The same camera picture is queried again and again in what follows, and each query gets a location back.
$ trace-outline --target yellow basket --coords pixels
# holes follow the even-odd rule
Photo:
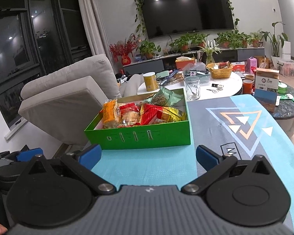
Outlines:
[[[207,68],[211,72],[211,76],[214,79],[227,79],[231,76],[233,65],[230,64],[230,68],[227,69],[214,69],[213,67],[219,63],[210,63]]]

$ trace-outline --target green container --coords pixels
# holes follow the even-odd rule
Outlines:
[[[184,95],[183,89],[174,90],[174,92]],[[149,96],[150,94],[130,96],[118,99],[118,102],[137,103]],[[184,100],[174,107],[187,113],[185,103],[184,97]],[[137,149],[191,144],[188,114],[186,114],[187,120],[181,122],[95,130],[97,125],[102,126],[102,118],[103,114],[99,113],[85,129],[89,141],[92,144],[99,144],[101,149]]]

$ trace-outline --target gray sofa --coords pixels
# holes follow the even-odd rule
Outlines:
[[[63,143],[84,145],[84,130],[104,102],[136,95],[142,83],[135,74],[118,87],[108,58],[95,55],[27,83],[18,113]]]

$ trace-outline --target metal bolt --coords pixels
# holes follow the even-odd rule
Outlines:
[[[113,190],[113,185],[109,183],[102,183],[98,186],[98,189],[102,192],[110,192]]]
[[[189,193],[195,193],[199,190],[199,186],[193,183],[189,183],[184,186],[184,190]]]

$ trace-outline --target white planter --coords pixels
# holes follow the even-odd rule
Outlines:
[[[279,62],[279,60],[281,60],[281,57],[271,56],[271,60],[272,60],[273,67],[274,67],[272,69],[278,70],[279,69],[278,62]]]

